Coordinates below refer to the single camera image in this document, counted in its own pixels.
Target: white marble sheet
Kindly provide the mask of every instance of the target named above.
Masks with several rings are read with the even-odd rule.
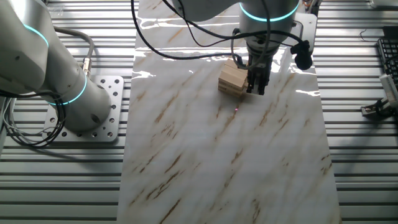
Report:
[[[139,17],[152,21],[144,35],[161,51],[228,51],[229,43],[194,47],[181,21],[160,25],[165,6],[141,2],[150,7]],[[214,31],[228,35],[232,18],[206,23],[224,24]],[[281,47],[265,95],[237,99],[217,89],[225,57],[169,60],[137,38],[118,223],[339,223],[315,70],[291,58]]]

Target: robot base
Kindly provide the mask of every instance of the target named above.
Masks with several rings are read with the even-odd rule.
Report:
[[[113,142],[118,138],[124,88],[123,77],[93,75],[91,79],[95,84],[102,86],[108,92],[111,97],[111,112],[104,123],[96,129],[82,133],[74,133],[69,131],[67,128],[63,128],[54,142]],[[45,118],[44,129],[54,127],[56,120],[57,113],[51,106],[49,106],[49,110],[47,111]],[[43,133],[43,138],[46,138],[47,132],[51,131],[52,129],[48,129],[46,133]]]

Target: wooden block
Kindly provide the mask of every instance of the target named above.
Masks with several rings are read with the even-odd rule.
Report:
[[[233,96],[240,97],[248,87],[247,73],[238,69],[232,60],[227,60],[218,79],[218,89]]]
[[[242,88],[246,77],[243,77],[242,73],[236,69],[233,69],[229,66],[224,66],[219,77],[219,80],[220,79],[238,88]]]
[[[242,91],[234,91],[224,85],[218,85],[218,90],[223,91],[229,95],[236,96],[236,97],[240,97],[242,95]]]

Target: black cable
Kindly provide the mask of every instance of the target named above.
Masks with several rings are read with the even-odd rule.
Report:
[[[94,42],[93,42],[93,39],[89,35],[87,35],[83,32],[77,31],[77,30],[71,30],[71,29],[66,29],[66,28],[61,28],[61,27],[56,27],[56,26],[54,26],[54,29],[56,32],[78,36],[78,37],[81,37],[83,40],[87,41],[90,46],[88,48],[88,53],[87,53],[86,57],[91,59],[91,56],[93,56],[93,51],[94,51]]]
[[[177,12],[166,0],[163,0],[163,2],[164,2],[166,5],[168,5],[168,7],[169,7],[171,10],[173,10],[174,13],[178,14],[178,12]],[[145,39],[144,35],[142,34],[142,32],[141,32],[141,30],[140,30],[140,28],[139,28],[139,24],[138,24],[137,17],[136,17],[136,13],[135,13],[134,0],[130,0],[130,3],[131,3],[131,14],[132,14],[132,19],[133,19],[134,25],[135,25],[135,27],[136,27],[136,29],[137,29],[138,35],[140,36],[140,38],[142,39],[142,41],[146,44],[146,46],[148,46],[148,48],[150,48],[153,52],[157,53],[158,55],[160,55],[160,56],[162,56],[162,57],[165,57],[165,58],[174,59],[174,60],[193,60],[193,59],[200,59],[200,58],[207,58],[207,57],[231,56],[231,55],[232,55],[232,53],[217,53],[217,54],[205,54],[205,55],[198,55],[198,56],[191,56],[191,57],[177,57],[177,56],[167,55],[167,54],[163,54],[162,52],[159,52],[159,51],[156,50],[153,46],[151,46],[150,43],[148,43],[148,41]],[[202,28],[202,27],[196,25],[194,22],[191,22],[191,21],[188,21],[188,20],[187,20],[187,22],[188,22],[189,24],[193,25],[194,27],[196,27],[196,28],[202,30],[203,32],[206,32],[206,33],[208,33],[208,34],[210,34],[210,35],[213,35],[213,36],[215,36],[215,37],[224,39],[223,41],[231,40],[231,39],[242,39],[242,38],[245,38],[245,37],[251,37],[251,36],[255,36],[255,35],[263,35],[263,34],[266,34],[266,33],[267,33],[266,30],[263,30],[263,31],[257,31],[257,32],[252,32],[252,33],[243,33],[243,34],[239,34],[239,35],[236,35],[236,36],[223,36],[223,35],[219,35],[219,34],[216,34],[216,33],[211,32],[211,31],[208,31],[208,30],[206,30],[206,29],[204,29],[204,28]],[[291,33],[288,33],[288,32],[279,31],[279,30],[271,30],[271,34],[285,35],[285,36],[287,36],[287,37],[290,37],[290,38],[295,39],[295,40],[298,41],[300,44],[303,43],[303,41],[302,41],[299,37],[297,37],[296,35],[293,35],[293,34],[291,34]]]
[[[142,34],[142,32],[139,28],[138,22],[137,22],[137,17],[136,17],[135,8],[134,8],[134,0],[131,0],[131,14],[132,14],[132,19],[134,21],[134,25],[136,26],[136,29],[137,29],[137,33],[140,36],[140,38],[142,39],[142,41],[146,44],[146,46],[148,46],[148,48],[150,48],[153,52],[157,53],[158,55],[160,55],[162,57],[170,58],[170,59],[174,59],[174,60],[193,60],[193,59],[200,59],[200,58],[217,57],[217,56],[231,56],[232,55],[232,53],[216,53],[216,54],[205,54],[205,55],[198,55],[198,56],[191,56],[191,57],[177,57],[177,56],[163,54],[162,52],[159,52],[153,46],[151,46],[151,44],[148,43],[148,41],[145,39],[144,35]]]
[[[177,12],[177,10],[169,2],[167,2],[166,0],[162,0],[162,1],[167,5],[167,7],[169,7],[170,10],[172,10],[174,13],[176,13],[177,15],[180,16],[180,14]],[[252,33],[243,33],[243,34],[239,34],[239,35],[236,35],[236,36],[225,36],[225,35],[219,35],[219,34],[216,34],[216,33],[212,32],[212,31],[206,30],[205,28],[199,26],[198,24],[196,24],[196,23],[194,23],[192,21],[187,20],[187,22],[189,24],[193,25],[195,28],[197,28],[197,29],[199,29],[199,30],[201,30],[201,31],[203,31],[203,32],[205,32],[207,34],[212,35],[213,37],[217,37],[217,38],[225,39],[225,40],[242,39],[242,38],[245,38],[245,37],[252,37],[252,36],[255,36],[255,35],[267,34],[267,31],[263,30],[263,31],[257,31],[257,32],[252,32]],[[300,39],[296,35],[288,33],[288,32],[279,31],[279,30],[272,30],[271,34],[285,35],[287,37],[290,37],[290,38],[296,40],[300,44],[303,43],[302,39]]]
[[[365,40],[365,39],[363,38],[362,34],[365,33],[366,30],[367,30],[367,29],[365,29],[364,31],[360,32],[360,33],[359,33],[359,36],[361,37],[362,41],[365,41],[365,42],[373,42],[373,41],[370,41],[370,40]]]
[[[54,127],[53,131],[50,132],[45,139],[39,142],[31,143],[31,142],[26,142],[21,138],[21,133],[17,132],[14,128],[10,128],[9,126],[6,125],[6,131],[8,135],[18,144],[22,146],[28,146],[32,148],[43,148],[51,144],[57,136],[60,134],[62,131],[63,127],[65,126],[65,117],[66,117],[66,111],[65,111],[65,106],[63,105],[63,102],[61,99],[59,99],[59,95],[56,95],[54,93],[37,93],[37,94],[32,94],[32,95],[16,95],[13,93],[8,93],[6,92],[6,95],[8,98],[5,99],[5,105],[9,104],[11,99],[9,96],[16,96],[13,98],[27,98],[27,97],[33,97],[33,96],[42,96],[42,95],[48,95],[51,96],[54,99],[55,102],[55,107],[57,110],[57,116],[58,120],[56,123],[56,126]],[[11,122],[11,106],[7,106],[7,109],[3,111],[4,113],[4,118],[6,119],[7,123],[10,124]]]

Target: brown vein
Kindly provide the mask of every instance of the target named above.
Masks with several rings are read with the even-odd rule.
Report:
[[[166,216],[163,217],[162,221],[160,221],[159,224],[162,224],[164,222],[164,220],[166,220],[166,218],[174,211],[175,207],[178,205],[178,203],[180,203],[181,199],[179,199],[175,205],[173,205],[173,207],[169,210],[169,212],[167,212]]]
[[[231,164],[233,164],[239,158],[239,156],[241,156],[242,152],[243,148],[235,154],[235,158],[231,161]]]
[[[155,119],[155,123],[159,123],[159,121],[162,119],[164,113],[166,112],[167,108],[169,108],[169,106],[173,103],[173,101],[178,97],[178,94],[179,94],[179,93],[177,93],[175,96],[173,96],[173,97],[169,100],[169,102],[167,102],[166,107],[162,110],[162,112],[159,114],[159,116]]]
[[[130,205],[129,205],[129,206],[131,206],[132,204],[134,204],[134,202],[136,202],[136,200],[138,199],[138,197],[139,197],[142,193],[144,193],[144,190],[145,190],[145,189],[143,189],[143,190],[141,191],[141,193],[139,193],[139,194],[130,202]]]
[[[177,158],[174,160],[173,164],[164,173],[167,173],[171,168],[173,168],[173,166],[178,162],[178,160],[180,160],[181,155],[182,155],[182,153],[177,156]]]
[[[174,34],[174,36],[172,36],[172,38],[169,39],[168,43],[170,43],[176,36],[178,36],[178,35],[181,33],[182,29],[183,29],[183,28],[181,28],[179,31],[177,31],[177,32]]]

